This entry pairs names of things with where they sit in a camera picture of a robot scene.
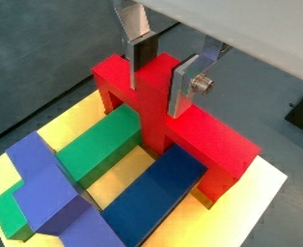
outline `block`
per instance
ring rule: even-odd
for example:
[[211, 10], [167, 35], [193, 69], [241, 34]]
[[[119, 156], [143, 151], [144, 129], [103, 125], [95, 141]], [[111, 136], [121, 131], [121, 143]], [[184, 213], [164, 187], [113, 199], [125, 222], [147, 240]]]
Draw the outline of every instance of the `block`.
[[125, 247], [95, 208], [85, 211], [58, 238], [65, 247]]
[[196, 105], [177, 119], [168, 116], [167, 125], [169, 138], [208, 164], [199, 189], [216, 202], [241, 178], [260, 148]]
[[207, 171], [173, 145], [101, 212], [128, 247], [139, 246]]
[[57, 166], [42, 169], [14, 192], [14, 198], [32, 231], [49, 235], [60, 235], [92, 206]]
[[10, 157], [25, 183], [28, 183], [48, 166], [60, 166], [57, 158], [53, 155], [53, 150], [36, 131], [28, 134], [6, 149], [6, 154]]
[[136, 91], [131, 87], [129, 62], [115, 54], [93, 67], [93, 74], [105, 112], [111, 113], [123, 102], [137, 111]]
[[0, 226], [8, 239], [25, 241], [33, 236], [33, 231], [28, 226], [28, 221], [13, 196], [13, 192], [21, 187], [22, 181], [17, 182], [0, 195]]
[[136, 73], [143, 143], [159, 155], [172, 145], [167, 138], [171, 69], [179, 61], [163, 54]]
[[87, 189], [140, 143], [139, 116], [124, 104], [57, 153], [57, 159]]
[[136, 109], [144, 145], [156, 154], [163, 154], [175, 142], [208, 165], [207, 177], [199, 188], [216, 202], [241, 178], [260, 154], [260, 148], [197, 106], [192, 106], [176, 120], [171, 119], [167, 114], [171, 71], [177, 63], [168, 54], [161, 54], [149, 62], [135, 74], [133, 93], [129, 67], [119, 56], [112, 56], [93, 68], [95, 80], [101, 85], [99, 90], [108, 112], [123, 102]]

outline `metal bracket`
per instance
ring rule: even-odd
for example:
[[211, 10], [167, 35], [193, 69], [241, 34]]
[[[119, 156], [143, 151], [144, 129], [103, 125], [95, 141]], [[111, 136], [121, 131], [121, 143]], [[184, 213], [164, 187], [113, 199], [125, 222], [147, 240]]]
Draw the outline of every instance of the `metal bracket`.
[[207, 36], [201, 54], [192, 56], [175, 68], [169, 101], [169, 115], [173, 118], [177, 118], [192, 105], [195, 93], [203, 95], [209, 93], [213, 81], [207, 77], [208, 69], [229, 49], [228, 44]]
[[113, 0], [120, 23], [125, 56], [131, 60], [131, 85], [135, 89], [136, 71], [157, 56], [159, 36], [151, 31], [143, 5], [127, 0]]

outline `green block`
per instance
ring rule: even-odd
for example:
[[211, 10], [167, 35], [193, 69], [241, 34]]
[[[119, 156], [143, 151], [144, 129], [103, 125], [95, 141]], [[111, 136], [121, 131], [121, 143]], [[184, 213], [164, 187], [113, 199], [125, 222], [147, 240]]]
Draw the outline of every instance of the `green block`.
[[57, 152], [57, 159], [87, 189], [140, 144], [139, 115], [123, 104]]
[[13, 196], [13, 192], [21, 188], [22, 184], [22, 180], [18, 181], [0, 195], [0, 226], [8, 239], [25, 241], [33, 236], [33, 231]]

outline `purple block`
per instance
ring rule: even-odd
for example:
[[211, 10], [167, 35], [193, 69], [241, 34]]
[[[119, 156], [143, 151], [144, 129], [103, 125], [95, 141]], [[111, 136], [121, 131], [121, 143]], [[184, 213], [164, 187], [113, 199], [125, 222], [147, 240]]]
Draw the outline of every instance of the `purple block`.
[[65, 247], [124, 247], [119, 236], [95, 208], [81, 215], [58, 236]]
[[32, 230], [50, 235], [60, 235], [92, 207], [52, 164], [14, 192], [14, 197]]
[[12, 159], [25, 183], [28, 183], [49, 165], [61, 166], [53, 154], [53, 150], [37, 132], [32, 132], [13, 144], [6, 149], [6, 154]]

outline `floor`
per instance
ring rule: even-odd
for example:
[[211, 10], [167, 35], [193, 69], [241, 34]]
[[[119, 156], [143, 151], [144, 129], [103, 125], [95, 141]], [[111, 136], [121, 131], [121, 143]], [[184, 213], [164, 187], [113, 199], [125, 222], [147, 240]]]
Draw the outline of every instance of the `floor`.
[[[184, 59], [200, 51], [203, 37], [201, 33], [179, 25], [161, 36], [160, 52], [167, 51]], [[239, 50], [223, 57], [208, 76], [215, 87], [208, 96], [196, 96], [196, 104], [261, 147], [260, 156], [288, 175], [284, 188], [244, 246], [303, 247], [303, 130], [284, 120], [289, 105], [303, 97], [303, 81]], [[0, 139], [0, 154], [93, 90], [95, 82], [89, 78], [44, 107]]]

